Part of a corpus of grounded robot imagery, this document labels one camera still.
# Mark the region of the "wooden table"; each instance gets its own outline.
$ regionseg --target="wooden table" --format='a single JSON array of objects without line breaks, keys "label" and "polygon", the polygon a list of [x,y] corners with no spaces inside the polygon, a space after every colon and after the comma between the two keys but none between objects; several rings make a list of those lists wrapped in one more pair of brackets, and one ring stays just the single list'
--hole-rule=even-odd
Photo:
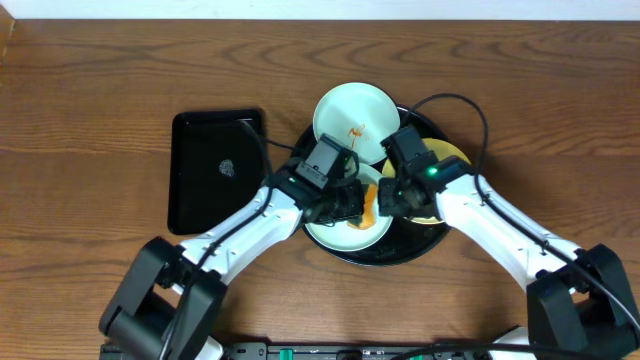
[{"label": "wooden table", "polygon": [[[0,74],[0,357],[97,358],[98,318],[140,247],[181,240],[166,228],[175,114],[261,107],[268,135],[293,143],[321,96],[350,81],[404,104],[445,91],[478,101],[494,187],[558,234],[607,244],[640,290],[639,29],[19,21]],[[476,155],[471,109],[445,100],[423,112]],[[274,166],[287,157],[270,151]],[[524,323],[522,291],[456,231],[389,268],[347,264],[299,232],[236,278],[216,332],[425,343],[490,340]]]}]

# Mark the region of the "black cable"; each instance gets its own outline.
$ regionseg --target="black cable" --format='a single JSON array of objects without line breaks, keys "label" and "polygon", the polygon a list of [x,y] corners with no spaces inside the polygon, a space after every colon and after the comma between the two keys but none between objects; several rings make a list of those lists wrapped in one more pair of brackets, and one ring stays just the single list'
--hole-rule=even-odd
[{"label": "black cable", "polygon": [[449,141],[449,138],[447,137],[447,135],[442,132],[442,130],[436,126],[436,124],[431,121],[431,119],[429,119],[428,117],[426,117],[424,114],[419,114],[417,113],[415,110],[412,110],[408,107],[399,105],[398,106],[399,109],[403,109],[404,111],[406,111],[406,114],[404,114],[402,116],[402,118],[400,119],[400,127],[403,128],[405,126],[409,125],[409,116],[411,114],[415,115],[415,117],[420,120],[420,122],[422,122],[422,124],[424,126],[426,126],[430,131],[432,131],[437,137],[440,138],[440,140],[444,140],[444,141]]},{"label": "black cable", "polygon": [[271,161],[269,160],[269,156],[267,154],[267,150],[266,150],[266,148],[264,146],[264,143],[261,141],[260,137],[255,132],[255,130],[249,124],[247,124],[244,121],[241,121],[240,123],[242,123],[243,125],[246,126],[246,128],[248,129],[248,132],[250,132],[256,138],[256,141],[258,142],[258,147],[260,148],[260,153],[262,155],[262,160],[264,161],[265,166],[267,167],[267,186],[269,188],[269,191],[267,192],[267,197],[266,197],[265,201],[263,202],[262,206],[260,207],[260,209],[258,211],[256,211],[251,216],[246,218],[240,224],[238,224],[235,227],[233,227],[231,230],[227,231],[225,234],[220,236],[220,238],[218,238],[216,241],[214,241],[211,244],[209,244],[209,246],[207,247],[207,250],[205,250],[205,252],[202,255],[202,257],[200,257],[200,260],[198,261],[198,264],[196,264],[196,267],[193,269],[193,272],[192,272],[193,276],[191,276],[191,279],[189,279],[189,282],[184,287],[184,291],[182,292],[182,296],[180,297],[180,300],[178,301],[178,306],[176,308],[175,316],[173,317],[173,321],[169,324],[169,327],[167,329],[166,338],[164,340],[164,343],[162,344],[162,350],[160,351],[160,355],[158,356],[159,360],[165,360],[169,356],[169,348],[171,346],[173,338],[175,337],[176,329],[178,328],[179,322],[183,317],[182,313],[184,312],[184,306],[185,306],[184,304],[187,302],[189,294],[191,293],[191,288],[193,288],[193,285],[202,276],[202,271],[201,271],[202,267],[204,266],[204,264],[207,261],[207,259],[209,258],[209,256],[211,256],[211,254],[214,253],[214,251],[220,246],[220,244],[222,244],[231,235],[235,234],[238,230],[242,229],[244,226],[249,224],[251,221],[255,220],[258,216],[262,215],[262,213],[269,206],[269,202],[271,201],[271,195],[273,194],[273,185],[270,183],[270,181],[271,181],[271,177],[273,175],[273,168],[271,167]]},{"label": "black cable", "polygon": [[267,143],[269,143],[269,144],[271,144],[273,146],[277,146],[277,147],[280,147],[280,148],[283,148],[283,149],[288,149],[288,150],[291,150],[291,151],[302,151],[302,149],[297,148],[295,146],[281,144],[279,142],[275,142],[275,141],[273,141],[271,139],[268,139],[266,137],[262,137],[262,140],[264,140],[265,142],[267,142]]},{"label": "black cable", "polygon": [[540,345],[514,345],[514,344],[434,344],[422,349],[394,356],[391,360],[408,360],[420,355],[434,355],[437,353],[449,352],[488,352],[505,351],[516,353],[529,353],[534,355],[552,357],[552,359],[581,359],[600,360],[602,358],[593,355],[583,354],[575,351],[562,350],[558,348]]},{"label": "black cable", "polygon": [[625,316],[629,319],[629,321],[631,322],[632,326],[635,329],[636,337],[640,337],[640,324],[638,323],[638,320],[631,313],[631,311],[622,303],[622,301],[613,293],[613,291],[611,291],[605,284],[601,283],[598,279],[596,279],[593,275],[591,275],[586,269],[584,269],[582,266],[577,264],[567,255],[563,254],[558,249],[551,246],[547,240],[544,240],[542,238],[541,235],[536,236],[536,234],[533,234],[527,228],[525,228],[524,226],[522,226],[521,224],[513,220],[510,216],[505,214],[500,208],[498,208],[498,206],[496,206],[491,201],[490,196],[485,194],[484,191],[482,191],[482,188],[480,187],[479,178],[482,170],[482,161],[484,159],[485,153],[487,151],[487,146],[489,143],[489,123],[487,122],[487,118],[485,117],[484,112],[482,111],[480,106],[478,106],[478,104],[476,104],[473,100],[459,94],[450,94],[450,93],[436,94],[436,95],[429,96],[428,98],[423,99],[419,101],[417,104],[415,104],[411,108],[411,110],[405,115],[404,120],[406,120],[406,118],[409,116],[409,113],[413,113],[420,106],[432,100],[437,100],[437,99],[461,100],[467,103],[468,105],[470,105],[471,107],[473,107],[478,113],[478,115],[480,115],[480,119],[482,120],[484,131],[482,136],[482,147],[480,149],[480,153],[478,154],[478,158],[476,160],[475,171],[473,174],[473,182],[475,184],[476,191],[478,192],[478,195],[480,196],[481,201],[487,204],[491,208],[491,210],[493,210],[498,216],[500,216],[509,225],[513,226],[516,230],[520,231],[526,237],[531,239],[531,241],[533,241],[536,245],[540,246],[542,248],[542,251],[547,251],[551,255],[565,262],[572,270],[578,273],[578,275],[580,275],[586,282],[590,283],[593,287],[595,287],[596,289],[600,290],[603,294],[605,294],[612,302],[614,302],[622,310],[622,312],[624,312]]}]

